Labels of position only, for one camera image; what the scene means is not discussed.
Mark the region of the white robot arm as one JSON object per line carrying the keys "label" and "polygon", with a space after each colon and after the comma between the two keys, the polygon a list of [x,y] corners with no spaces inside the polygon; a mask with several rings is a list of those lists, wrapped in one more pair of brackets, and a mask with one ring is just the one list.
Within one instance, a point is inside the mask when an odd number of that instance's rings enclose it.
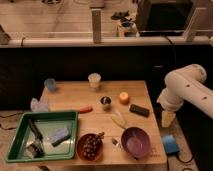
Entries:
{"label": "white robot arm", "polygon": [[157,102],[161,105],[161,126],[166,128],[176,118],[176,112],[185,101],[190,102],[213,119],[213,90],[203,85],[206,70],[199,64],[191,64],[170,71],[164,79],[165,88]]}

